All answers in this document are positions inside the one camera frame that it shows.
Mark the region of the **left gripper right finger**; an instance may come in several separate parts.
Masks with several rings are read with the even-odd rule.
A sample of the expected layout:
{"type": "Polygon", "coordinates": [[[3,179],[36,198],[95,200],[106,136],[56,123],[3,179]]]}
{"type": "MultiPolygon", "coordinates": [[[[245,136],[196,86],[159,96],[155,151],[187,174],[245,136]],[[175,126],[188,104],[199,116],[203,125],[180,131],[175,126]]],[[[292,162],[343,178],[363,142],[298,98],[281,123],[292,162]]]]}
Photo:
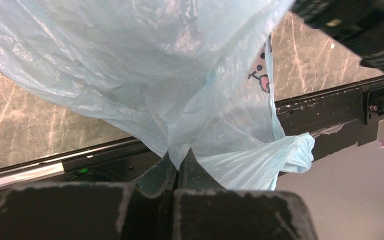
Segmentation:
{"type": "Polygon", "coordinates": [[[174,240],[315,240],[303,199],[288,191],[227,190],[189,151],[178,171],[174,240]]]}

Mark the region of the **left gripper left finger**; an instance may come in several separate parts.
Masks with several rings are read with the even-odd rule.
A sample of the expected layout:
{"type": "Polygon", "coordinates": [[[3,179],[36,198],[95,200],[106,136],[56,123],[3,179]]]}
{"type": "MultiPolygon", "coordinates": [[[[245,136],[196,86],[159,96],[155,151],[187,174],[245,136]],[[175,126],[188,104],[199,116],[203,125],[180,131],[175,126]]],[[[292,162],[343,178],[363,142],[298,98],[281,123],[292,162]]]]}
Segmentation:
{"type": "Polygon", "coordinates": [[[132,182],[13,187],[0,200],[0,240],[164,240],[176,178],[165,156],[132,182]]]}

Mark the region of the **light blue plastic bag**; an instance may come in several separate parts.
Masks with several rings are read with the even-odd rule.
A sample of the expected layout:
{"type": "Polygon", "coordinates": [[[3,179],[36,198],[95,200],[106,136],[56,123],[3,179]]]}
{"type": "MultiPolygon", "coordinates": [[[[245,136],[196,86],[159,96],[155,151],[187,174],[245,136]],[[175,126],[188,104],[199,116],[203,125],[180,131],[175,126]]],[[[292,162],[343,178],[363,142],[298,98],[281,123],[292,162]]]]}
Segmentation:
{"type": "Polygon", "coordinates": [[[229,190],[304,173],[314,138],[276,115],[271,31],[291,0],[0,0],[0,72],[31,94],[188,151],[229,190]]]}

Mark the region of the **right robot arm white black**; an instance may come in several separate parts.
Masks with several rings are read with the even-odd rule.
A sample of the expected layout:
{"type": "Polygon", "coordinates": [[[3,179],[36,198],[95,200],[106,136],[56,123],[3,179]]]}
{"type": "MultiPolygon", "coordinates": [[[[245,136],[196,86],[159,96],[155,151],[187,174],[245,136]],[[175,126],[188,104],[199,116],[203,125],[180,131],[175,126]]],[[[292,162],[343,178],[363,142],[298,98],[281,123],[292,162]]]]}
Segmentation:
{"type": "Polygon", "coordinates": [[[290,10],[384,72],[384,0],[297,0],[290,10]]]}

